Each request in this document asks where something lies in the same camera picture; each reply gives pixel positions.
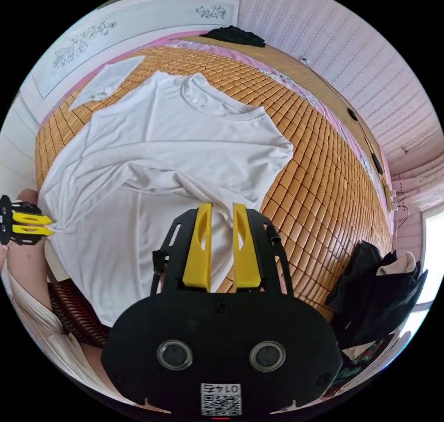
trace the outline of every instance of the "bamboo sleeping mat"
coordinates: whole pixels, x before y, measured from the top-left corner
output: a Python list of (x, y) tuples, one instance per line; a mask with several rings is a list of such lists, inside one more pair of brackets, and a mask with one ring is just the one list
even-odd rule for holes
[[(270, 187), (262, 212), (285, 244), (295, 296), (330, 320), (333, 314), (323, 304), (354, 246), (366, 240), (383, 254), (391, 247), (375, 189), (353, 151), (307, 101), (248, 65), (203, 51), (162, 46), (129, 56), (136, 55), (145, 59), (111, 97), (69, 112), (86, 82), (42, 126), (36, 139), (38, 187), (58, 153), (93, 112), (117, 102), (156, 70), (181, 75), (200, 72), (232, 98), (263, 105), (278, 130), (293, 143), (294, 157)], [(220, 292), (231, 290), (233, 275), (231, 270)]]

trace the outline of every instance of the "printed number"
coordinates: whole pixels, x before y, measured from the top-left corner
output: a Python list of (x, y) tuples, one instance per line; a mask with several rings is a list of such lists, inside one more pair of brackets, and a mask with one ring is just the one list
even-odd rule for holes
[(203, 390), (207, 393), (237, 393), (239, 391), (239, 387), (237, 385), (211, 385), (205, 384), (203, 386)]

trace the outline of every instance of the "white cloth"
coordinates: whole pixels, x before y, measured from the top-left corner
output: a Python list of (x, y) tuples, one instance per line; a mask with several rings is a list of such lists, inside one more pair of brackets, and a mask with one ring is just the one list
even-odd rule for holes
[(156, 72), (97, 111), (60, 152), (39, 196), (51, 243), (101, 322), (149, 296), (152, 251), (173, 220), (211, 202), (214, 292), (232, 266), (232, 206), (259, 209), (293, 155), (263, 107), (201, 74)]
[(357, 347), (351, 347), (347, 349), (343, 349), (342, 352), (350, 359), (355, 360), (359, 357), (364, 351), (367, 351), (373, 344), (373, 342), (365, 343), (364, 345), (358, 345)]
[(411, 273), (416, 265), (415, 256), (411, 252), (405, 252), (395, 262), (390, 265), (381, 266), (376, 275), (390, 275), (400, 273)]
[(6, 270), (12, 291), (12, 304), (24, 327), (38, 347), (64, 373), (80, 383), (110, 398), (134, 405), (120, 394), (111, 391), (98, 377), (86, 360), (77, 339), (63, 332), (57, 316), (25, 291)]
[(118, 61), (112, 65), (105, 65), (82, 89), (69, 107), (69, 111), (72, 111), (84, 103), (91, 101), (98, 102), (113, 95), (144, 58), (144, 55), (139, 55)]

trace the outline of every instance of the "black wire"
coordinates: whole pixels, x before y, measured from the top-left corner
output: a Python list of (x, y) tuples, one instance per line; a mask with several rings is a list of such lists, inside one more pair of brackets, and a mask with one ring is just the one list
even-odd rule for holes
[(404, 206), (404, 205), (398, 205), (400, 208), (405, 208), (406, 210), (407, 210), (407, 217), (404, 219), (404, 221), (397, 227), (397, 231), (398, 231), (398, 229), (399, 228), (401, 228), (401, 226), (404, 224), (404, 223), (406, 223), (406, 221), (407, 221), (407, 219), (408, 219), (408, 208), (407, 208), (407, 206)]

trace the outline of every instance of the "person's arm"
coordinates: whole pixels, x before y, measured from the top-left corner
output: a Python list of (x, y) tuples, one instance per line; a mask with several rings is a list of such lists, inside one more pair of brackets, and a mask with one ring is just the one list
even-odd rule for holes
[[(23, 190), (18, 195), (18, 200), (37, 204), (37, 192)], [(10, 275), (33, 298), (52, 311), (47, 284), (47, 263), (44, 244), (44, 238), (36, 245), (20, 246), (11, 241), (9, 242), (10, 249), (6, 251), (2, 248), (2, 250), (7, 257)]]

